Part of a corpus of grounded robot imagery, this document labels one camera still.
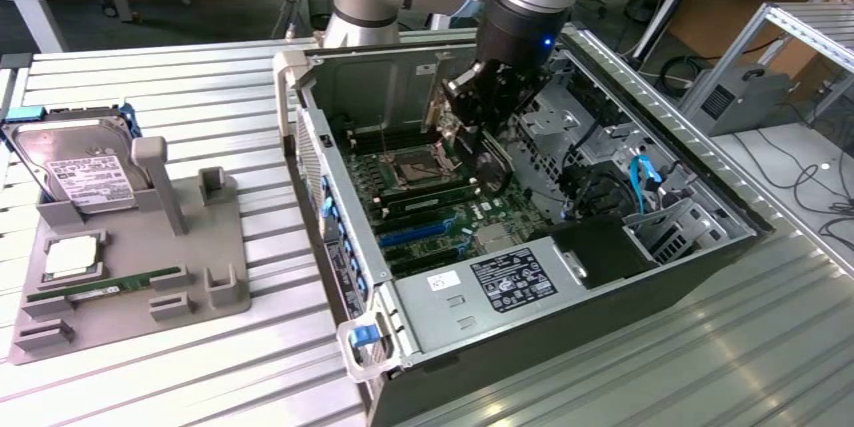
floor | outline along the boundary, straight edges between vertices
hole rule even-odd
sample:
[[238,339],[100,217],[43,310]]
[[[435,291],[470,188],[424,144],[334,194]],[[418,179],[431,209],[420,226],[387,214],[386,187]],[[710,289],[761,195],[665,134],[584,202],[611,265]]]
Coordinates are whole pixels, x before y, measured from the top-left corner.
[[[580,20],[611,46],[622,35],[619,50],[627,51],[646,25],[628,21],[623,15],[627,0],[603,1],[604,18],[598,18],[594,1],[580,0],[574,19]],[[191,0],[185,5],[181,0],[131,0],[139,21],[123,23],[104,15],[99,0],[48,1],[73,51],[268,39],[280,3],[282,0]],[[426,17],[404,13],[400,24],[402,30],[423,28]],[[19,52],[37,52],[37,47],[15,5],[0,1],[0,55]],[[658,72],[670,57],[691,53],[675,38],[665,36],[643,72]]]

metal rack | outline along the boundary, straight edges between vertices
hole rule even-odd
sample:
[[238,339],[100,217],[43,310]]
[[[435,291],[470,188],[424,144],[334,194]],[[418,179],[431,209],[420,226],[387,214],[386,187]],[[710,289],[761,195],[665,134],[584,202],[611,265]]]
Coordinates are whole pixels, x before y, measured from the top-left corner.
[[[763,4],[738,35],[730,49],[723,54],[711,73],[703,78],[682,102],[682,112],[691,118],[706,102],[723,73],[734,66],[742,52],[747,50],[767,24],[777,25],[787,34],[766,51],[759,63],[769,65],[783,46],[798,39],[827,59],[854,74],[854,3],[782,3]],[[849,75],[825,96],[810,114],[809,121],[822,114],[854,85],[854,75]]]

blue pcie slot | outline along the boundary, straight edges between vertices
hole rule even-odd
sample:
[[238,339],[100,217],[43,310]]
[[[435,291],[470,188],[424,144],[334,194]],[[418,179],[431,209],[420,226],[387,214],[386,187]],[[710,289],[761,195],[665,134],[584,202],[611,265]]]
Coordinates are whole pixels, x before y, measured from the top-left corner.
[[442,222],[438,222],[435,224],[428,224],[407,232],[383,235],[379,238],[379,246],[394,247],[395,245],[406,244],[407,242],[432,237],[434,235],[442,235],[447,233],[448,230],[451,230],[455,220],[456,217],[443,220]]

power supply label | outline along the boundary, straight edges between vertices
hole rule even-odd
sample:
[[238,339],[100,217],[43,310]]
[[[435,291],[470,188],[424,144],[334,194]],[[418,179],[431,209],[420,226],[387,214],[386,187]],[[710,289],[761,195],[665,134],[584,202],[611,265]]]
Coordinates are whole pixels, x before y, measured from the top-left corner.
[[492,308],[508,312],[558,293],[531,249],[471,264]]
[[56,160],[47,166],[68,200],[80,207],[133,198],[133,189],[115,155]]

green circuit board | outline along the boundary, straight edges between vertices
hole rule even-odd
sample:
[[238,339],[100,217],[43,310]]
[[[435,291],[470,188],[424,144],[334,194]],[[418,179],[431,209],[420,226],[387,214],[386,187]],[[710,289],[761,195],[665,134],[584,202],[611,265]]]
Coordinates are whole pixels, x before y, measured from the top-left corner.
[[[444,143],[351,154],[346,162],[386,262],[398,277],[518,245],[548,225],[515,179],[500,195],[483,195]],[[426,231],[431,235],[420,236]]]

